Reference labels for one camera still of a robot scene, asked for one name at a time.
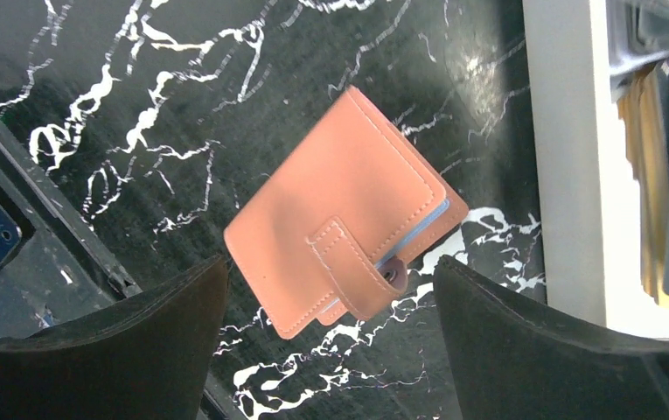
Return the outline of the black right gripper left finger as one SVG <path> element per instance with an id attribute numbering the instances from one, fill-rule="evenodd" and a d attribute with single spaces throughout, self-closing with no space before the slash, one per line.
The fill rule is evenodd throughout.
<path id="1" fill-rule="evenodd" d="M 0 419 L 193 419 L 226 309 L 211 259 L 23 339 L 0 339 Z"/>

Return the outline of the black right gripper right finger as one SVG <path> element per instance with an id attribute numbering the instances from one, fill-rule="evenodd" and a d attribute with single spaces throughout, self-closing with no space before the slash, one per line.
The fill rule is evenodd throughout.
<path id="1" fill-rule="evenodd" d="M 466 419 L 669 419 L 669 341 L 616 332 L 444 257 L 433 275 Z"/>

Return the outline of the brown leather card holder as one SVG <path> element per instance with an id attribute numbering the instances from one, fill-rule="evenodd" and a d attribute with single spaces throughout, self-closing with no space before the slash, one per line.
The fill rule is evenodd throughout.
<path id="1" fill-rule="evenodd" d="M 408 286 L 407 266 L 469 209 L 357 88 L 337 98 L 224 232 L 286 340 L 312 321 L 368 320 Z"/>

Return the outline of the gold card stack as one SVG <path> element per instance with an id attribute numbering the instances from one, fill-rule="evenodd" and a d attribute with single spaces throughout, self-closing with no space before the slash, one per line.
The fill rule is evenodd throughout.
<path id="1" fill-rule="evenodd" d="M 641 284 L 656 305 L 669 308 L 669 292 L 665 290 L 669 248 L 665 99 L 669 99 L 669 64 L 662 60 L 632 75 L 628 92 L 617 101 L 617 111 L 625 126 L 626 156 L 639 185 Z"/>

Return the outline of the white plastic card tray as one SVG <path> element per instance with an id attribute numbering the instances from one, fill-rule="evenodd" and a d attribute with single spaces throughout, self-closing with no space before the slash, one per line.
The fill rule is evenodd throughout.
<path id="1" fill-rule="evenodd" d="M 638 184 L 611 99 L 607 4 L 523 4 L 540 210 L 553 308 L 669 340 L 640 281 Z"/>

